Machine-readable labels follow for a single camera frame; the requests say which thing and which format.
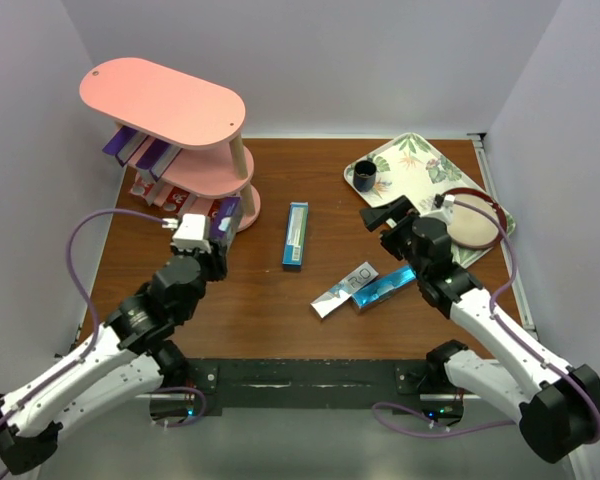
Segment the silver R&O sensitive toothpaste box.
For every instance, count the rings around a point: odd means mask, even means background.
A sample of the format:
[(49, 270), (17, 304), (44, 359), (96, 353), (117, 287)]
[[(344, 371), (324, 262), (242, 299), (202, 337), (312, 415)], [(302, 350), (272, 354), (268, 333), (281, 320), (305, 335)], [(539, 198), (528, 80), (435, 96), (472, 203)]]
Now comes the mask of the silver R&O sensitive toothpaste box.
[(243, 214), (242, 199), (239, 196), (223, 199), (212, 219), (210, 240), (218, 247), (229, 250), (237, 234)]

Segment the shiny blue toothpaste box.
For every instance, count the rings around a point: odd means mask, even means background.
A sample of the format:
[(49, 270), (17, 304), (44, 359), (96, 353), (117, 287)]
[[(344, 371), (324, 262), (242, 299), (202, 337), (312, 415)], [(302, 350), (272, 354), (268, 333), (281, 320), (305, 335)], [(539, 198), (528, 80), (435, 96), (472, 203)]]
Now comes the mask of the shiny blue toothpaste box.
[(361, 314), (403, 291), (415, 280), (413, 269), (405, 265), (354, 293), (351, 297), (353, 308), (357, 314)]

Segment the red silver toothpaste box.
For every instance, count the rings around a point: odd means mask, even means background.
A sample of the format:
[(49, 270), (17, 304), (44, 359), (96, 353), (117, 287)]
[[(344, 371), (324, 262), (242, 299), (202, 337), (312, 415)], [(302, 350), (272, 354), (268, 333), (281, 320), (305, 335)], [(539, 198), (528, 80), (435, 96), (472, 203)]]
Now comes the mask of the red silver toothpaste box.
[(197, 197), (193, 193), (174, 186), (167, 194), (162, 209), (174, 215), (185, 214), (196, 200)]

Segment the blue green toothpaste box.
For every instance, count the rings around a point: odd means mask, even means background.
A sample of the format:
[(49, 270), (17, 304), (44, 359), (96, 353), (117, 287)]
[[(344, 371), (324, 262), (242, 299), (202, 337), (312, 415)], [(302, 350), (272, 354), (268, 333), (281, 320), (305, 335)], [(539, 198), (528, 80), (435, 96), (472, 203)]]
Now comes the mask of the blue green toothpaste box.
[(308, 214), (307, 202), (290, 204), (282, 259), (282, 268), (286, 271), (302, 269)]

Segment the red 3D toothpaste box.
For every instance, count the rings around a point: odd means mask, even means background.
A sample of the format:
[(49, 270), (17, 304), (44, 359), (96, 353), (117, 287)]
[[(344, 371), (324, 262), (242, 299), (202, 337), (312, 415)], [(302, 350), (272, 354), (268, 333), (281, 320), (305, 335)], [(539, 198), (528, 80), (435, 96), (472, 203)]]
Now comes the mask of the red 3D toothpaste box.
[(223, 203), (224, 203), (223, 199), (215, 199), (213, 201), (213, 203), (211, 204), (211, 207), (208, 212), (208, 216), (211, 218), (215, 217)]

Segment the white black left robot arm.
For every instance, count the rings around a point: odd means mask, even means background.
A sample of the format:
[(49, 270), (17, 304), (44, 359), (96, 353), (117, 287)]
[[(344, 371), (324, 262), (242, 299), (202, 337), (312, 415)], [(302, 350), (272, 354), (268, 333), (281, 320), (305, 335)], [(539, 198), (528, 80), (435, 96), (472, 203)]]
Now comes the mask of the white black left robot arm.
[(123, 300), (69, 355), (20, 389), (0, 394), (0, 459), (14, 476), (34, 470), (71, 430), (136, 395), (191, 392), (187, 360), (171, 341), (209, 282), (227, 275), (225, 248), (181, 250)]

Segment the purple toothpaste box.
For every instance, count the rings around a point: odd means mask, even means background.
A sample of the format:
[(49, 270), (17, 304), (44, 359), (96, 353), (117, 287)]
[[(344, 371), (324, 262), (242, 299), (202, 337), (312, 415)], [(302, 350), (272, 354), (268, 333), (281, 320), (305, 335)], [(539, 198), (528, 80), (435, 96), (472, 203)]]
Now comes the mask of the purple toothpaste box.
[(125, 166), (146, 139), (145, 133), (122, 126), (102, 148), (102, 152), (116, 160), (120, 166)]
[(148, 139), (143, 148), (135, 167), (140, 177), (148, 183), (157, 182), (181, 152), (180, 147), (160, 139)]

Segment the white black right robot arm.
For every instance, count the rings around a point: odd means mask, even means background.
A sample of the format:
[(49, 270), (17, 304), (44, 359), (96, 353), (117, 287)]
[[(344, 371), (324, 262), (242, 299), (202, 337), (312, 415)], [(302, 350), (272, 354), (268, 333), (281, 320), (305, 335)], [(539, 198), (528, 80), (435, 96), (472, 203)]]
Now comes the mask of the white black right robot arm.
[(477, 339), (496, 359), (490, 363), (466, 345), (449, 341), (430, 352), (428, 386), (476, 394), (515, 424), (542, 460), (555, 463), (583, 445), (600, 441), (600, 378), (588, 365), (574, 367), (541, 345), (498, 305), (511, 287), (489, 292), (452, 255), (448, 226), (463, 201), (436, 196), (433, 210), (419, 214), (404, 196), (359, 214), (369, 231), (383, 230), (382, 247), (406, 261), (423, 299)]

